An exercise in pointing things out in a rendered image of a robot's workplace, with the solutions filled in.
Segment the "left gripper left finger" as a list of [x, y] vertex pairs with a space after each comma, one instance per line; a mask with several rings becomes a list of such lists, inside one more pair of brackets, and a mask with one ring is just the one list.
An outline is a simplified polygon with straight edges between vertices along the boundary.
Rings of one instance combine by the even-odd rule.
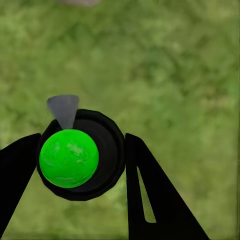
[[0, 150], [0, 239], [37, 167], [40, 133], [25, 136]]

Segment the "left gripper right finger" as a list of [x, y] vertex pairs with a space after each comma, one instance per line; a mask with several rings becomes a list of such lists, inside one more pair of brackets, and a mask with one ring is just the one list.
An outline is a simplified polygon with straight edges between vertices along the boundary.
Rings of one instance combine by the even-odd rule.
[[[125, 134], [129, 240], [210, 240], [145, 142]], [[145, 220], [139, 168], [156, 222]]]

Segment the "pesticide atomizer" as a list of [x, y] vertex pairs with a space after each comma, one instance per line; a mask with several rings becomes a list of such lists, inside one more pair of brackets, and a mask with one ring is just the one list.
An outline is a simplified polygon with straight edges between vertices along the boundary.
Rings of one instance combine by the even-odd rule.
[[80, 97], [63, 94], [46, 103], [53, 120], [38, 141], [37, 171], [49, 190], [69, 201], [89, 201], [113, 188], [126, 166], [126, 140], [100, 111], [77, 109]]

